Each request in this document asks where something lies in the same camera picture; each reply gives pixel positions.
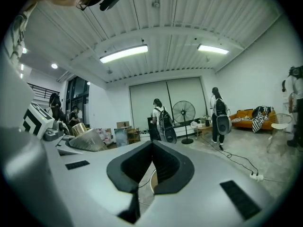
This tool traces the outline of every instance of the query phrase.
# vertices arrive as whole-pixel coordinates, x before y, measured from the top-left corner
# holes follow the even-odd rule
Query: power strip
[[[255,173],[252,175],[250,174],[250,178],[256,180],[257,182],[260,182],[264,179],[264,176],[259,174],[259,175],[256,175]]]

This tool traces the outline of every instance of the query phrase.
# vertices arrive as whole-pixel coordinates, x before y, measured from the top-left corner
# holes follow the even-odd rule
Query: recessed ceiling light
[[[132,47],[132,48],[128,48],[126,50],[121,50],[121,51],[117,51],[115,53],[100,57],[100,61],[102,63],[107,63],[125,56],[129,56],[129,55],[135,55],[135,54],[139,54],[139,53],[145,53],[148,51],[148,47],[147,45],[140,45],[140,46],[136,46],[136,47]]]
[[[220,54],[227,54],[229,52],[227,50],[217,48],[217,47],[208,46],[208,45],[199,45],[198,50],[199,51],[216,52],[216,53],[220,53]]]

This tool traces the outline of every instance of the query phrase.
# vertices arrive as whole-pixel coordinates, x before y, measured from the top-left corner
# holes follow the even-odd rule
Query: ceiling
[[[54,79],[59,79],[66,72],[66,70],[61,67],[53,69],[51,65],[54,62],[41,56],[36,50],[31,50],[30,47],[27,47],[26,54],[22,54],[20,63]]]
[[[105,12],[98,5],[80,11],[41,2],[29,19],[25,43],[33,57],[54,61],[100,85],[169,70],[218,71],[280,14],[273,0],[120,0]],[[99,61],[101,56],[141,44],[148,45],[147,53],[106,64]],[[230,52],[199,52],[199,44]]]

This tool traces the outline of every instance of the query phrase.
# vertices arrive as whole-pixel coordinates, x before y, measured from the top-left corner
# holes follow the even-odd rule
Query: sliding door
[[[158,98],[171,115],[166,82],[155,82],[130,87],[134,127],[140,131],[148,129],[147,118],[154,109],[153,101]]]
[[[172,107],[179,101],[190,102],[196,111],[194,119],[206,115],[205,100],[200,78],[167,81]]]

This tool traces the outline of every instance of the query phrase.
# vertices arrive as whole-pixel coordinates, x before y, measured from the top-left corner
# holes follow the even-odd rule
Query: standing fan
[[[188,101],[180,101],[177,102],[173,108],[172,108],[172,113],[174,115],[174,120],[177,121],[178,123],[181,123],[184,121],[193,120],[196,114],[194,106],[188,102]],[[186,131],[186,139],[183,139],[181,142],[183,144],[191,144],[194,142],[193,139],[189,139],[187,136],[187,128],[185,125],[185,131]]]

